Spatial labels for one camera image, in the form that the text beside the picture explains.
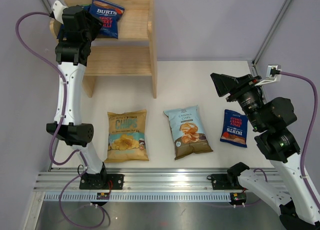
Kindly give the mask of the blue spicy sweet chilli bag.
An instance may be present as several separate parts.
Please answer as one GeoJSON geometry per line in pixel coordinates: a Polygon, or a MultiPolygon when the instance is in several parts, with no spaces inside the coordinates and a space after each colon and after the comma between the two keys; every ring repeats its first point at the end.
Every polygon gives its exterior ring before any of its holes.
{"type": "Polygon", "coordinates": [[[125,8],[107,0],[92,0],[89,13],[99,18],[102,27],[99,34],[118,39],[118,21],[122,18],[125,8]]]}

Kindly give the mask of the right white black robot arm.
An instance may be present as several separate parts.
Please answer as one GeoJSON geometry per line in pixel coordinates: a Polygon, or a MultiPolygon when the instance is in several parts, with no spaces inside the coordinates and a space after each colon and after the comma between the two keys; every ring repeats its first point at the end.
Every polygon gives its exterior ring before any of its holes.
{"type": "Polygon", "coordinates": [[[300,164],[300,147],[287,128],[297,120],[291,100],[276,97],[264,103],[260,76],[212,73],[210,77],[219,97],[227,96],[227,102],[239,103],[253,131],[258,133],[254,138],[258,149],[277,170],[289,195],[260,179],[242,162],[227,170],[228,185],[253,192],[277,213],[287,230],[318,230],[320,196],[306,177],[305,167],[300,164]]]}

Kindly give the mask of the blue sea salt vinegar bag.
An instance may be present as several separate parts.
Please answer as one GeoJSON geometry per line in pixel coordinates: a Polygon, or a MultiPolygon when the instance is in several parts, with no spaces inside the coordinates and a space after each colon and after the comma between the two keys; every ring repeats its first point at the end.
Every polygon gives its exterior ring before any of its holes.
{"type": "MultiPolygon", "coordinates": [[[[87,4],[87,5],[81,5],[81,7],[86,10],[87,12],[90,11],[90,7],[91,5],[90,4],[87,4]]],[[[62,31],[64,30],[65,26],[63,24],[61,24],[60,28],[59,28],[59,31],[58,31],[58,34],[56,36],[56,39],[58,40],[62,34],[62,31]]]]}

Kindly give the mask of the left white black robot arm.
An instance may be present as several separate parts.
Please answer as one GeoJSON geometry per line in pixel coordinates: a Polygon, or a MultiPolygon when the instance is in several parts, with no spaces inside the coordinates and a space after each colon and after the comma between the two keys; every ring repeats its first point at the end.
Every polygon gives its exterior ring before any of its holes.
{"type": "Polygon", "coordinates": [[[92,143],[94,127],[83,123],[81,89],[91,53],[91,43],[98,36],[102,22],[82,6],[65,6],[59,0],[52,4],[54,19],[63,25],[55,48],[59,73],[57,110],[46,131],[54,139],[65,142],[78,154],[84,172],[80,177],[81,190],[103,189],[108,186],[105,164],[92,143]]]}

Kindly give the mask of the yellow kettle cooked chips bag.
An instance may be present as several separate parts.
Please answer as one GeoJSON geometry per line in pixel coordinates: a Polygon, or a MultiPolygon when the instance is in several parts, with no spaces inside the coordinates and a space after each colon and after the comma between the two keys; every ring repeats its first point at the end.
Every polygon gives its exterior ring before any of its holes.
{"type": "Polygon", "coordinates": [[[145,129],[147,110],[108,112],[108,141],[105,163],[148,161],[145,129]]]}

